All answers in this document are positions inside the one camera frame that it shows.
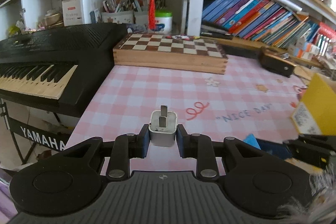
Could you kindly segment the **black electronic keyboard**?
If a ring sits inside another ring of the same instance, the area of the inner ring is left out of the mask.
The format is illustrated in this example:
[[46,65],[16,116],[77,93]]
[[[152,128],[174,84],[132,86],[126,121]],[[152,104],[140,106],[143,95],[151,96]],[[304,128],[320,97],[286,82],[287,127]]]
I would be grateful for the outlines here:
[[80,117],[114,66],[125,24],[56,27],[1,41],[1,98]]

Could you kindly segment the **white green-lid jar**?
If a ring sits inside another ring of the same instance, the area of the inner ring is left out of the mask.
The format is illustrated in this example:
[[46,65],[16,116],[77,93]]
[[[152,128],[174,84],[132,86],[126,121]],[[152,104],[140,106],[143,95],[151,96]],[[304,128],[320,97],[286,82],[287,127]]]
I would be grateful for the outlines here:
[[173,13],[170,10],[160,9],[155,11],[155,29],[158,34],[171,34],[173,27]]

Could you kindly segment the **dark wooden case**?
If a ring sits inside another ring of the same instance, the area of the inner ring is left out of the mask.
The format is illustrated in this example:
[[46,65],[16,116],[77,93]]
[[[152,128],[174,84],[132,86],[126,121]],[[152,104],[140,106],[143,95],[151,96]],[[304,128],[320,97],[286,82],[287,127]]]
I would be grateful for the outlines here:
[[288,53],[280,53],[269,47],[260,48],[258,59],[264,69],[285,77],[290,77],[297,66]]

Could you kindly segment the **wooden chess board box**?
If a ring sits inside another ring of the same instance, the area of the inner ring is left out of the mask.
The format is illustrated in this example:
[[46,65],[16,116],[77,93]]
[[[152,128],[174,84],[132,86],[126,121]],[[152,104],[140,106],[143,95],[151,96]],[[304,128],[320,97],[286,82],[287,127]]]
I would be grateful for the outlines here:
[[114,63],[223,75],[228,57],[212,39],[198,36],[129,34],[113,49]]

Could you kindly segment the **white plug charger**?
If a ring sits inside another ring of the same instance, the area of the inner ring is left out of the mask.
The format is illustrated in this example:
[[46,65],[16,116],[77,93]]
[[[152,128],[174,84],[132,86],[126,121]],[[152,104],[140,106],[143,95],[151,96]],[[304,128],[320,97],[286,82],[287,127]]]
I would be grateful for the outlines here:
[[158,147],[173,147],[177,132],[177,113],[169,111],[167,105],[152,112],[149,122],[150,141]]

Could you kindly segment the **blue paper plane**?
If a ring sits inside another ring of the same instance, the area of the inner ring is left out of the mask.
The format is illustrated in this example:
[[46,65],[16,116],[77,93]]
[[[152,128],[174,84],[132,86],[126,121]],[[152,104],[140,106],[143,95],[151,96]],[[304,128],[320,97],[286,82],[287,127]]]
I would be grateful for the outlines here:
[[243,140],[243,142],[247,143],[248,145],[251,145],[252,147],[255,147],[257,149],[261,149],[257,139],[254,136],[254,134],[247,135],[246,138]]

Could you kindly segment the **red tassel ornament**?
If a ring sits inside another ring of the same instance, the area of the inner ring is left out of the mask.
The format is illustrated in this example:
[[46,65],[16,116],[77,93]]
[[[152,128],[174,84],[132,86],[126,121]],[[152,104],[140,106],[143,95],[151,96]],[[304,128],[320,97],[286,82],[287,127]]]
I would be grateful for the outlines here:
[[155,0],[149,0],[148,29],[155,29]]

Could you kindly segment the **white pen holder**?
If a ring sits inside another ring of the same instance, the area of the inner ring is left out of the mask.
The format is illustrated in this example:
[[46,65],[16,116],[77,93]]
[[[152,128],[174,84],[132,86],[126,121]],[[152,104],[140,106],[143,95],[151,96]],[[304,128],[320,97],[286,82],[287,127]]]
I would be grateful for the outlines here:
[[134,15],[133,11],[122,11],[122,12],[113,12],[113,13],[107,13],[102,12],[102,21],[104,23],[127,23],[127,24],[133,24],[134,23]]

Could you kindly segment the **yellow cardboard box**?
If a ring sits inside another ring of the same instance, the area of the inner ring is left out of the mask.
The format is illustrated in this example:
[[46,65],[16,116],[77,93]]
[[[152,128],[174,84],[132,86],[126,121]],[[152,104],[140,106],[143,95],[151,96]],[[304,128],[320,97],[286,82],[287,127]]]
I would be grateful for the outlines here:
[[335,135],[335,81],[314,74],[291,119],[299,134]]

